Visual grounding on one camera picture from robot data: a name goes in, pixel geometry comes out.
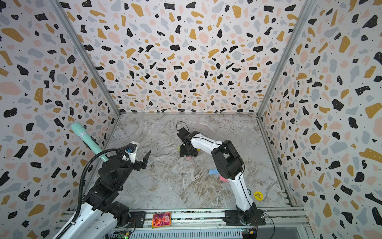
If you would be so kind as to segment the blue block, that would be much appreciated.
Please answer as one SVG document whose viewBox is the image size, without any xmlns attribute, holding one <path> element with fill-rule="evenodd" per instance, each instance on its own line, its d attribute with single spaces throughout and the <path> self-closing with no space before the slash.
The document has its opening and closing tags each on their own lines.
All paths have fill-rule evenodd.
<svg viewBox="0 0 382 239">
<path fill-rule="evenodd" d="M 210 169 L 209 170 L 209 175 L 219 175 L 219 172 L 217 169 Z"/>
</svg>

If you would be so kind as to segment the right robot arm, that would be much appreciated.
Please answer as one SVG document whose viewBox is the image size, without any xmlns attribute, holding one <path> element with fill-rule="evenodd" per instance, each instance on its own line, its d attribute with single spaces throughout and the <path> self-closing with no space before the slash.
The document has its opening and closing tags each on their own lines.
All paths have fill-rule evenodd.
<svg viewBox="0 0 382 239">
<path fill-rule="evenodd" d="M 236 202 L 237 212 L 225 212 L 226 224 L 235 226 L 263 226 L 265 218 L 263 211 L 258 209 L 252 200 L 244 180 L 245 164 L 231 141 L 210 139 L 198 131 L 189 132 L 182 127 L 177 130 L 177 136 L 182 141 L 180 156 L 197 156 L 198 150 L 210 154 L 220 176 L 226 179 L 231 187 Z"/>
</svg>

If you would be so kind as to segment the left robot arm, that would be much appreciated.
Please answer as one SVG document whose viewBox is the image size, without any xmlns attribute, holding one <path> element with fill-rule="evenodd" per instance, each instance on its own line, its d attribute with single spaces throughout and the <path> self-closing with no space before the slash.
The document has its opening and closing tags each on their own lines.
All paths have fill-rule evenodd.
<svg viewBox="0 0 382 239">
<path fill-rule="evenodd" d="M 143 227 L 144 211 L 131 212 L 127 206 L 116 201 L 131 172 L 147 167 L 150 153 L 142 161 L 136 160 L 138 146 L 133 141 L 121 148 L 96 151 L 81 175 L 75 213 L 55 235 L 56 239 L 104 239 L 115 228 L 121 229 L 122 233 L 132 234 Z M 103 160 L 98 170 L 99 177 L 94 186 L 84 193 L 86 173 L 97 159 Z"/>
</svg>

